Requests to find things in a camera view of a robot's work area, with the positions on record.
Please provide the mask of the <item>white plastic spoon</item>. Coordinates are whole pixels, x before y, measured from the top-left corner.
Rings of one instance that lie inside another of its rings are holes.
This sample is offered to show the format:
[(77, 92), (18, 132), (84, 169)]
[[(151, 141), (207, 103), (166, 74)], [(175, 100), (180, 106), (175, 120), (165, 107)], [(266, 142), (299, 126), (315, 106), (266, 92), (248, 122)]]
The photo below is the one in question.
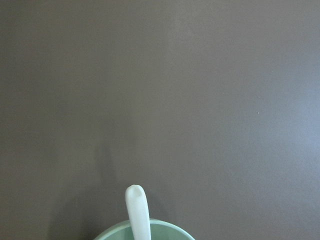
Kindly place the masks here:
[(151, 224), (148, 201), (142, 186), (133, 184), (125, 191), (125, 203), (133, 238), (151, 240)]

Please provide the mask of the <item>light green bowl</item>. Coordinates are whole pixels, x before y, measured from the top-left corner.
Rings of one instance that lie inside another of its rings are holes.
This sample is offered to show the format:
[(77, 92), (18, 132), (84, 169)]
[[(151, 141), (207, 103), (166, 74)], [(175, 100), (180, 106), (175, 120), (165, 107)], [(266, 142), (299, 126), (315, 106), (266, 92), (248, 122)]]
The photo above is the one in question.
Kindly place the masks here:
[[(159, 219), (150, 219), (152, 240), (194, 240), (184, 229)], [(133, 232), (129, 220), (117, 223), (100, 233), (94, 240), (133, 240)]]

